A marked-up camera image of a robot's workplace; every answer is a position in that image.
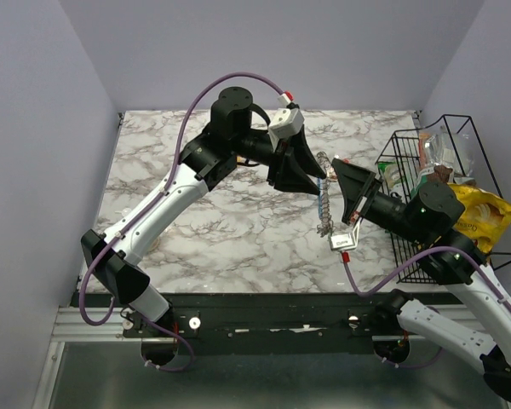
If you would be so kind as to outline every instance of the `wire rack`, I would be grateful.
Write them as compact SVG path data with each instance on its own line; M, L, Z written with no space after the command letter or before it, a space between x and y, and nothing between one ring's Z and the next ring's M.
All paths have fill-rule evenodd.
M415 124L418 125L418 116L413 117ZM454 148L456 160L460 165L460 170L463 175L466 175L465 167L460 160L455 139L458 135L467 135L469 140L469 151L473 155L473 177L477 181L477 186L497 194L501 198L502 191L498 186L496 177L491 168L491 165L486 156L485 149L479 138L479 133L475 128L474 121L467 115L443 115L434 123L426 127L417 127L412 130L396 130L386 146L382 149L381 154L376 160L377 164L395 162L398 164L399 177L401 180L401 189L405 201L411 200L411 191L414 189L416 183L417 172L420 169L420 155L419 155L419 135L421 131L427 133L445 133L451 138L451 143ZM386 182L382 184L382 191L385 194L390 194ZM421 249L407 240L401 239L398 235L390 233L392 241L393 255L395 257L396 265L406 262L409 258L413 257ZM500 241L492 249L491 265L494 270L499 270L511 263L511 226L501 237ZM399 283L417 283L417 284L434 284L435 281L429 277L418 265L413 264L399 275Z

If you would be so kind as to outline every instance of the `wall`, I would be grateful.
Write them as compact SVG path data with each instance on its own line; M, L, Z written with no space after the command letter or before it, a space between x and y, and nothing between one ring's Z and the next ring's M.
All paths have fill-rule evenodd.
M185 108L221 75L303 107L420 109L482 0L60 0L121 109ZM273 92L246 85L256 103ZM213 98L209 96L204 105Z
M59 3L0 1L0 408L32 405L117 125Z
M474 117L502 193L511 202L511 0L487 0L424 107ZM511 290L511 268L498 275Z

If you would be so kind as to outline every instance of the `metal chain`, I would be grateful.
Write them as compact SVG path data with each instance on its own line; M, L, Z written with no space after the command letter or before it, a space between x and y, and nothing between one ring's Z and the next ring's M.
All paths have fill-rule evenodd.
M316 154L316 160L327 175L324 180L319 180L319 218L321 223L317 227L317 232L320 237L324 237L333 232L333 221L331 220L330 212L330 194L328 192L328 189L330 188L331 162L325 152L318 152Z

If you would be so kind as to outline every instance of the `marble surface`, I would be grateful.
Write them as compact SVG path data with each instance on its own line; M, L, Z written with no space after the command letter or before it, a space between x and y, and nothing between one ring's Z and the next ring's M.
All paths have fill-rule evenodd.
M378 153L397 129L413 127L409 112L304 111L313 153L338 154L374 168ZM96 229L102 231L136 206L169 170L183 111L127 112L112 162ZM186 138L208 122L195 112ZM141 262L164 292L348 291L339 255L316 233L318 200L281 193L266 182L267 167L239 168L182 213ZM343 199L330 186L331 214L341 225ZM390 238L365 221L350 267L359 287L371 288L395 267ZM438 291L435 285L389 283L405 291ZM103 292L95 279L90 292Z

